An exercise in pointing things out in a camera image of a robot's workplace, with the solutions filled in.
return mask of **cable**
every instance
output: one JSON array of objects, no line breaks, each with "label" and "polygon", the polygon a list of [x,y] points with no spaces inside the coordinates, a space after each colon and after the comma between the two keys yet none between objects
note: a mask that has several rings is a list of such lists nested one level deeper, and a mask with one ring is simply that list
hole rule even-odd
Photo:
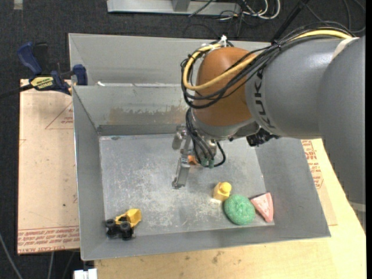
[{"label": "cable", "polygon": [[276,5],[277,5],[277,10],[275,12],[275,14],[271,15],[271,16],[265,16],[265,14],[267,13],[268,9],[269,9],[269,3],[267,0],[264,0],[265,2],[265,10],[264,11],[259,11],[259,12],[255,12],[246,2],[246,0],[242,0],[245,7],[248,8],[249,11],[243,11],[242,13],[245,14],[245,15],[249,15],[249,16],[254,16],[254,17],[259,17],[260,19],[263,19],[263,20],[271,20],[271,19],[275,19],[279,13],[280,13],[280,8],[281,8],[281,4],[280,4],[280,0],[275,0],[276,2]]},{"label": "cable", "polygon": [[11,258],[8,249],[6,248],[6,245],[5,245],[5,243],[4,243],[4,240],[2,239],[2,235],[1,235],[1,233],[0,233],[0,242],[1,242],[1,245],[2,245],[2,247],[3,247],[3,249],[4,249],[4,252],[5,252],[6,257],[8,258],[8,261],[10,262],[10,264],[11,264],[12,267],[13,267],[14,272],[16,272],[16,274],[17,274],[17,276],[18,276],[19,279],[23,279],[23,277],[22,277],[21,274],[19,273],[19,271],[18,271],[18,269],[17,269],[17,267],[16,267],[16,265],[15,265],[13,259]]},{"label": "cable", "polygon": [[201,8],[199,8],[196,12],[192,13],[191,15],[189,15],[188,17],[191,17],[191,16],[195,16],[197,15],[199,12],[203,11],[209,4],[212,3],[213,0],[209,0],[207,3],[205,3]]},{"label": "cable", "polygon": [[51,254],[51,262],[49,263],[49,270],[48,270],[47,279],[51,279],[52,268],[53,268],[53,260],[54,260],[54,252],[52,252],[52,254]]},{"label": "cable", "polygon": [[66,275],[67,275],[67,272],[69,271],[69,267],[70,267],[70,264],[71,264],[71,261],[72,261],[72,258],[74,258],[74,255],[75,255],[75,252],[72,252],[68,262],[67,262],[67,265],[65,267],[65,270],[63,271],[63,275],[62,275],[62,279],[65,279],[66,278]]},{"label": "cable", "polygon": [[[307,31],[303,34],[298,35],[296,37],[296,39],[300,39],[302,37],[317,36],[317,35],[329,35],[329,36],[344,38],[344,39],[350,38],[349,34],[345,34],[343,32],[337,31],[337,30],[312,30],[312,31]],[[213,78],[212,80],[210,80],[210,81],[208,81],[208,82],[206,82],[202,85],[190,85],[188,83],[188,73],[189,73],[190,68],[192,68],[192,65],[194,64],[196,59],[200,58],[204,53],[210,51],[211,49],[215,49],[215,48],[219,48],[219,47],[221,47],[220,44],[213,44],[213,45],[204,46],[204,47],[198,49],[196,52],[194,52],[189,57],[186,65],[185,65],[184,71],[183,71],[183,86],[186,89],[196,91],[196,90],[202,90],[202,89],[205,89],[205,88],[209,88],[210,86],[214,85],[215,83],[218,83],[219,81],[221,81],[222,79],[224,79],[224,78],[228,77],[229,75],[235,73],[236,71],[240,71],[244,67],[247,67],[247,65],[251,64],[255,60],[255,58],[257,57],[257,55],[251,55],[251,57],[249,59],[239,63],[238,65],[236,65],[236,66],[234,66],[230,69],[228,69],[223,74]]]},{"label": "cable", "polygon": [[[329,37],[336,37],[336,38],[351,38],[353,35],[346,31],[343,26],[340,26],[341,28],[336,27],[318,27],[318,28],[306,28],[303,26],[301,28],[298,28],[282,39],[278,41],[274,41],[271,45],[260,49],[262,52],[258,55],[253,55],[256,51],[248,52],[244,57],[236,61],[233,65],[231,65],[224,73],[221,75],[215,77],[214,79],[210,80],[209,82],[203,84],[207,87],[210,87],[212,84],[215,84],[221,76],[230,76],[231,74],[235,74],[234,77],[231,78],[227,82],[227,84],[220,88],[219,90],[216,90],[215,92],[212,92],[208,95],[202,95],[198,90],[199,86],[194,86],[189,84],[189,77],[192,73],[193,65],[195,61],[199,58],[201,58],[205,53],[207,53],[209,50],[213,49],[213,47],[204,46],[202,47],[202,51],[196,50],[192,55],[189,55],[189,58],[183,61],[181,74],[182,74],[182,80],[181,80],[181,88],[184,94],[184,99],[187,103],[187,105],[194,109],[203,109],[207,108],[219,100],[229,97],[231,94],[233,94],[238,88],[240,88],[242,85],[244,85],[247,81],[249,81],[256,73],[262,73],[264,67],[271,61],[273,58],[277,56],[278,53],[281,51],[290,48],[293,45],[299,44],[304,41],[313,40],[313,39],[321,39],[321,38],[329,38]],[[246,59],[247,57],[254,56],[254,59],[250,61],[251,58]],[[192,91],[195,91],[194,95],[191,95],[187,92],[189,90],[185,84],[184,80],[186,80],[188,87],[192,88]],[[208,101],[203,104],[194,104],[194,100],[203,100]]]},{"label": "cable", "polygon": [[225,154],[225,152],[223,151],[223,149],[222,149],[220,143],[219,143],[219,142],[216,142],[216,144],[217,144],[217,147],[219,148],[219,150],[220,150],[220,152],[221,152],[221,154],[222,154],[222,160],[221,160],[221,162],[219,162],[218,164],[215,164],[214,167],[221,166],[221,165],[223,165],[223,164],[225,163],[225,161],[226,161],[226,154]]},{"label": "cable", "polygon": [[[366,26],[364,25],[363,28],[359,29],[359,30],[351,30],[351,14],[350,14],[350,9],[349,9],[349,5],[347,3],[346,0],[342,0],[345,7],[346,7],[346,12],[348,13],[348,30],[351,32],[351,33],[360,33],[360,32],[363,32],[365,29],[366,29]],[[363,7],[363,5],[358,1],[358,0],[352,0],[354,1],[361,9],[362,11],[365,13],[366,12],[366,9]],[[308,5],[306,5],[307,9],[313,14],[313,16],[319,20],[319,21],[323,21],[322,18],[320,18],[314,11],[311,7],[309,7]]]}]

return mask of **cardboard sheet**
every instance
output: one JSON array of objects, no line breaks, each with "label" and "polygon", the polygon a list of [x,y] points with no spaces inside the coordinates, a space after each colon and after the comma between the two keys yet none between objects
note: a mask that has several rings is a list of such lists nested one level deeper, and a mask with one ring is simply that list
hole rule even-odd
[{"label": "cardboard sheet", "polygon": [[22,92],[19,138],[18,254],[79,248],[71,96]]}]

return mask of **gray metal tray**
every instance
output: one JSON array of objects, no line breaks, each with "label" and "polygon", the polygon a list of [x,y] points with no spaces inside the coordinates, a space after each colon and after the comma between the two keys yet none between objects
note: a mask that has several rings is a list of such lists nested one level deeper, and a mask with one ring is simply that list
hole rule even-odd
[{"label": "gray metal tray", "polygon": [[[94,79],[95,71],[101,71],[87,62],[89,58],[95,59],[91,54],[94,42],[91,35],[86,43],[84,36],[77,38],[73,38],[74,46],[82,47],[81,53],[77,55],[79,48],[76,48],[71,63],[75,58],[85,59],[82,64],[92,68],[93,76],[92,85],[73,89],[83,260],[330,235],[301,142],[297,139],[280,138],[258,148],[251,148],[244,139],[223,142],[227,152],[224,165],[211,170],[194,166],[186,186],[173,189],[171,182],[176,174],[179,152],[171,148],[171,143],[187,109],[179,85],[172,84],[169,79],[163,85],[148,84],[146,80],[143,84],[132,84],[132,80],[123,84],[125,81],[120,83],[118,79],[115,84],[106,83],[104,87],[94,85],[99,80]],[[104,50],[105,40],[112,49],[113,39],[118,47],[125,47],[126,42],[134,45],[137,40],[141,44],[153,43],[153,38],[102,35],[96,40],[101,48],[96,49],[96,53],[109,55]],[[179,41],[181,44],[175,39],[170,41],[174,47],[182,47],[182,52],[177,51],[179,56],[187,55],[195,49],[193,45],[200,44],[186,40],[185,45],[185,40]],[[145,67],[146,61],[150,61],[147,57],[151,56],[154,55],[142,59]],[[117,69],[111,69],[115,75],[108,76],[108,80],[117,78]],[[146,69],[137,72],[139,76],[143,74],[143,79],[148,77],[147,73]],[[212,189],[219,181],[229,181],[233,193],[247,197],[271,192],[274,221],[268,224],[257,214],[248,226],[230,223],[221,205],[211,201]],[[142,222],[136,226],[135,238],[129,241],[109,239],[104,220],[130,208],[142,211]]]}]

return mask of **black cable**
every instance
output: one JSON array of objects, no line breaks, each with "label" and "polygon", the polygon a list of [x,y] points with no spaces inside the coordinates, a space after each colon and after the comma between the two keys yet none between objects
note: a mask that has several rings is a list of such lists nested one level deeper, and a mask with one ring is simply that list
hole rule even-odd
[{"label": "black cable", "polygon": [[[351,14],[350,14],[350,9],[349,9],[349,5],[347,3],[346,0],[342,0],[344,2],[344,5],[346,7],[346,11],[348,13],[348,30],[351,32],[351,33],[360,33],[360,32],[363,32],[365,29],[366,29],[366,26],[364,25],[364,27],[360,30],[351,30]],[[354,3],[356,3],[361,9],[362,11],[365,13],[366,12],[366,9],[363,7],[363,5],[361,3],[359,3],[358,0],[352,0]],[[307,8],[308,10],[319,20],[319,21],[323,21],[308,5],[307,5]]]},{"label": "black cable", "polygon": [[220,143],[219,143],[219,142],[216,142],[216,144],[217,144],[217,147],[219,148],[219,150],[220,150],[220,152],[221,152],[221,154],[222,154],[222,160],[221,160],[221,162],[215,164],[213,167],[221,166],[221,165],[223,165],[223,164],[225,163],[225,161],[226,161],[226,154],[225,154],[225,152],[223,151],[223,149],[222,149]]},{"label": "black cable", "polygon": [[[348,13],[348,30],[351,30],[351,15],[350,15],[350,9],[349,9],[349,5],[347,3],[346,0],[342,0],[345,7],[346,7],[346,12]],[[313,14],[313,16],[318,20],[318,21],[324,21],[321,17],[319,17],[315,11],[313,11],[313,9],[309,6],[309,5],[306,5],[306,8]]]},{"label": "black cable", "polygon": [[22,86],[20,88],[13,89],[11,91],[8,91],[8,92],[5,92],[5,93],[0,94],[0,99],[5,98],[5,97],[9,97],[11,95],[18,94],[20,92],[27,91],[27,90],[33,89],[33,88],[34,88],[34,86],[31,85],[31,84],[24,85],[24,86]]},{"label": "black cable", "polygon": [[196,12],[192,13],[191,15],[189,15],[188,17],[192,17],[192,16],[195,16],[197,15],[199,12],[203,11],[209,4],[212,3],[213,0],[209,0],[207,3],[205,3],[201,8],[199,8]]},{"label": "black cable", "polygon": [[285,29],[292,23],[292,21],[297,17],[299,12],[302,10],[302,8],[309,3],[310,0],[301,0],[297,3],[295,8],[292,10],[292,12],[289,14],[289,16],[286,18],[285,22],[280,26],[278,31],[274,34],[273,38],[270,40],[270,42],[273,42],[274,40],[277,40],[280,38],[284,32]]},{"label": "black cable", "polygon": [[[337,30],[337,31],[343,31],[339,28],[334,28],[334,27],[327,27],[324,28],[327,30]],[[187,89],[185,88],[183,81],[181,81],[181,88],[184,93],[184,98],[186,103],[191,107],[195,109],[203,109],[207,108],[216,102],[218,102],[222,98],[226,98],[233,94],[239,87],[241,87],[243,84],[245,84],[249,79],[253,77],[259,70],[261,70],[272,58],[274,58],[277,53],[281,52],[283,49],[287,49],[295,44],[298,44],[300,42],[308,41],[308,40],[313,40],[313,39],[321,39],[321,38],[329,38],[333,37],[331,35],[317,35],[317,36],[311,36],[311,37],[302,37],[302,38],[296,38],[306,32],[309,32],[309,30],[304,30],[300,28],[298,31],[293,31],[286,35],[283,39],[274,42],[271,46],[268,46],[267,48],[264,49],[264,51],[249,64],[247,67],[242,69],[236,76],[234,76],[223,88],[215,91],[212,94],[209,95],[201,95],[201,96],[195,96],[191,95],[187,92]],[[247,76],[247,79],[240,84],[237,88],[235,88],[232,92],[229,92],[228,95],[224,96],[226,91],[231,88],[233,85],[235,85],[239,80],[245,76]],[[204,103],[203,105],[194,105],[192,100],[209,100],[208,103]]]},{"label": "black cable", "polygon": [[[240,58],[238,61],[236,61],[232,66],[230,66],[226,71],[228,71],[228,70],[230,70],[230,69],[232,69],[233,67],[235,67],[237,64],[239,64],[241,61],[243,61],[246,57],[248,57],[249,55],[251,55],[251,54],[253,54],[253,53],[255,53],[255,52],[259,52],[259,51],[262,51],[262,50],[265,50],[265,49],[269,49],[270,47],[268,46],[268,47],[265,47],[265,48],[261,48],[261,49],[256,49],[256,50],[254,50],[254,51],[252,51],[252,52],[250,52],[250,53],[247,53],[246,55],[244,55],[242,58]],[[181,88],[183,89],[183,91],[184,91],[184,94],[188,97],[188,98],[190,98],[190,99],[194,99],[194,100],[205,100],[205,99],[210,99],[210,98],[212,98],[212,97],[214,97],[214,96],[216,96],[216,95],[221,95],[221,93],[225,93],[226,92],[226,89],[228,89],[228,88],[222,88],[222,89],[219,89],[219,90],[217,90],[216,92],[214,92],[214,93],[211,93],[211,94],[209,94],[209,95],[203,95],[203,96],[200,96],[200,97],[197,97],[197,96],[194,96],[194,95],[191,95],[191,94],[189,94],[187,91],[186,91],[186,88],[184,87],[184,85],[183,85],[183,82],[181,82]]]}]

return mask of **yellow clamp label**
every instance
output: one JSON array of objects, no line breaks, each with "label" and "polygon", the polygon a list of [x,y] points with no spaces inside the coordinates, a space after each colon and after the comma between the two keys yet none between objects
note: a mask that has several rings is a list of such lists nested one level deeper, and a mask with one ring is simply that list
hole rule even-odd
[{"label": "yellow clamp label", "polygon": [[46,87],[50,87],[53,85],[53,78],[52,77],[36,77],[34,78],[30,84],[33,87],[38,88],[39,90],[44,89]]}]

